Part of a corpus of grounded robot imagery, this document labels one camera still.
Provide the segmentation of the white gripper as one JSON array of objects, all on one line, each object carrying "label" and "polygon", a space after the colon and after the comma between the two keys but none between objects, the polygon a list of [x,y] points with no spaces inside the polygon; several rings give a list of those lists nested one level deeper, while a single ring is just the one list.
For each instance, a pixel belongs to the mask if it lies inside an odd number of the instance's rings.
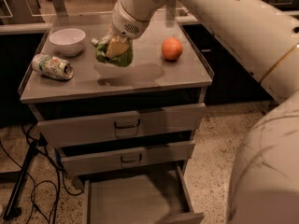
[{"label": "white gripper", "polygon": [[112,10],[112,22],[110,25],[110,32],[113,35],[107,43],[106,56],[114,58],[123,54],[129,49],[130,39],[138,39],[149,26],[148,21],[138,21],[133,18],[122,6],[121,1],[118,0]]}]

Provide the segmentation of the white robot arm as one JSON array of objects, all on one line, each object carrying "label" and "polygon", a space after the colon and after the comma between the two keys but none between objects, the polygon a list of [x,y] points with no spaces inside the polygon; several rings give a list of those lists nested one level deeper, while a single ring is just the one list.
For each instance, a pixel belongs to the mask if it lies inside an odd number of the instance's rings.
[{"label": "white robot arm", "polygon": [[[137,39],[166,0],[118,0],[112,30]],[[296,18],[261,0],[179,0],[274,98],[235,156],[227,224],[299,224]]]}]

